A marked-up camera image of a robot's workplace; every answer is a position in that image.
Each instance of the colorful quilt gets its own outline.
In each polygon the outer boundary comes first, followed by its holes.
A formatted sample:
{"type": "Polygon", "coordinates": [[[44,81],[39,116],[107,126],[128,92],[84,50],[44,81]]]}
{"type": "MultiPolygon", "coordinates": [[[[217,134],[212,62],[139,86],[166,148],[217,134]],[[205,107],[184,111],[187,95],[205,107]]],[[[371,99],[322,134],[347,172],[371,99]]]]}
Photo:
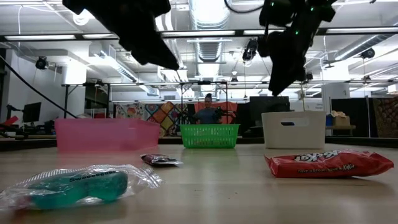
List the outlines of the colorful quilt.
{"type": "Polygon", "coordinates": [[[179,114],[187,109],[187,105],[173,104],[143,104],[116,105],[116,118],[138,118],[160,124],[160,137],[177,135],[179,114]]]}

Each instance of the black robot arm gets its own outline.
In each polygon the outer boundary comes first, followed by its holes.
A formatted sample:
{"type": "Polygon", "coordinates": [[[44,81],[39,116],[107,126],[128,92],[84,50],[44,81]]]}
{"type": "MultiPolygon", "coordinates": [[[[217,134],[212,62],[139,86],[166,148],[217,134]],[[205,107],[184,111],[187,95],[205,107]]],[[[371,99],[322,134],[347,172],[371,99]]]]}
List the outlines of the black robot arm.
{"type": "Polygon", "coordinates": [[[119,44],[131,51],[141,65],[153,63],[178,69],[177,59],[155,27],[155,18],[171,10],[169,0],[63,0],[62,4],[76,14],[84,9],[90,11],[119,36],[119,44]]]}

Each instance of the black cable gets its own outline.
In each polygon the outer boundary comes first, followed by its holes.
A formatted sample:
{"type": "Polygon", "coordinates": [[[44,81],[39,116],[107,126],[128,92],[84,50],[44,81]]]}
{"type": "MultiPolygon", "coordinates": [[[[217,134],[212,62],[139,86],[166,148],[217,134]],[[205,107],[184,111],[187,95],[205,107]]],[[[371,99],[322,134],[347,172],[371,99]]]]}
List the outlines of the black cable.
{"type": "Polygon", "coordinates": [[[8,62],[2,57],[0,56],[0,59],[4,62],[4,64],[6,65],[6,67],[13,72],[13,74],[19,78],[20,81],[22,81],[23,83],[25,83],[25,85],[27,85],[31,90],[35,91],[37,94],[39,94],[42,98],[45,98],[48,102],[52,103],[54,106],[56,106],[57,108],[60,108],[62,111],[66,112],[67,114],[69,114],[70,116],[74,117],[74,118],[78,118],[75,115],[73,115],[71,112],[65,110],[64,108],[62,108],[60,105],[56,104],[56,102],[52,101],[50,98],[46,97],[45,95],[43,95],[43,93],[39,92],[38,90],[36,90],[31,84],[29,84],[27,81],[24,80],[24,78],[22,78],[12,67],[10,64],[8,64],[8,62]]]}
{"type": "Polygon", "coordinates": [[[238,13],[238,14],[246,14],[246,13],[256,12],[257,10],[262,9],[262,7],[264,6],[264,5],[262,5],[262,6],[259,6],[259,7],[255,7],[254,9],[249,9],[249,10],[245,10],[245,11],[239,11],[239,10],[233,9],[233,8],[228,4],[228,1],[227,1],[227,0],[224,0],[224,3],[225,3],[225,6],[226,6],[230,11],[235,12],[235,13],[238,13]]]}

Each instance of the fluorescent light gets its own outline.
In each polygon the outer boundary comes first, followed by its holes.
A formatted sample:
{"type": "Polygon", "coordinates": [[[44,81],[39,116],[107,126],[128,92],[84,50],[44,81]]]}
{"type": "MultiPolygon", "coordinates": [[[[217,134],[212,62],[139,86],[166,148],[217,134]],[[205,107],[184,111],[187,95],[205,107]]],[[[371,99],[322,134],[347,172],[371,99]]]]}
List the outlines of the fluorescent light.
{"type": "MultiPolygon", "coordinates": [[[[278,31],[278,32],[283,32],[284,30],[269,30],[268,31],[268,33],[270,34],[270,33],[272,33],[272,32],[275,32],[275,31],[278,31]]],[[[265,30],[244,30],[243,31],[243,35],[264,35],[264,33],[265,33],[265,30]]]]}
{"type": "Polygon", "coordinates": [[[222,43],[222,42],[232,42],[231,39],[193,39],[187,40],[187,43],[222,43]]]}
{"type": "Polygon", "coordinates": [[[398,32],[398,27],[364,27],[364,28],[329,28],[327,34],[362,33],[362,32],[398,32]]]}
{"type": "Polygon", "coordinates": [[[201,37],[201,36],[231,36],[234,30],[201,30],[201,31],[177,31],[162,32],[162,37],[201,37]]]}
{"type": "MultiPolygon", "coordinates": [[[[62,1],[46,1],[48,4],[62,5],[62,1]]],[[[0,6],[40,6],[43,1],[1,1],[0,6]]]]}
{"type": "Polygon", "coordinates": [[[243,84],[255,85],[255,84],[262,84],[262,82],[250,82],[250,81],[248,81],[248,82],[229,82],[229,84],[230,85],[243,85],[243,84]]]}
{"type": "Polygon", "coordinates": [[[6,1],[6,2],[0,2],[0,6],[21,6],[21,5],[31,5],[31,6],[36,6],[36,5],[43,5],[43,2],[41,1],[6,1]]]}
{"type": "Polygon", "coordinates": [[[111,83],[111,86],[138,86],[138,83],[111,83]]]}
{"type": "Polygon", "coordinates": [[[85,39],[117,39],[114,34],[83,34],[85,39]]]}
{"type": "Polygon", "coordinates": [[[14,35],[5,36],[7,40],[74,40],[74,35],[14,35]]]}
{"type": "Polygon", "coordinates": [[[140,83],[142,85],[179,85],[180,83],[172,83],[172,82],[168,82],[168,83],[140,83]]]}

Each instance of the computer monitor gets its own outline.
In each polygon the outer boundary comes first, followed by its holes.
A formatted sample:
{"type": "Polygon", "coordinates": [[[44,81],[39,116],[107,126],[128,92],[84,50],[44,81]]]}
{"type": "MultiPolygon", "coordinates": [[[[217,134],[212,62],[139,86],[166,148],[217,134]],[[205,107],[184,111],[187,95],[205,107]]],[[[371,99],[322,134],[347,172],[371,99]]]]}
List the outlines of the computer monitor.
{"type": "Polygon", "coordinates": [[[290,111],[288,96],[251,96],[250,115],[256,126],[262,126],[262,113],[290,111]]]}
{"type": "Polygon", "coordinates": [[[40,119],[40,109],[42,107],[42,103],[31,103],[25,105],[24,110],[24,123],[36,122],[40,119]]]}

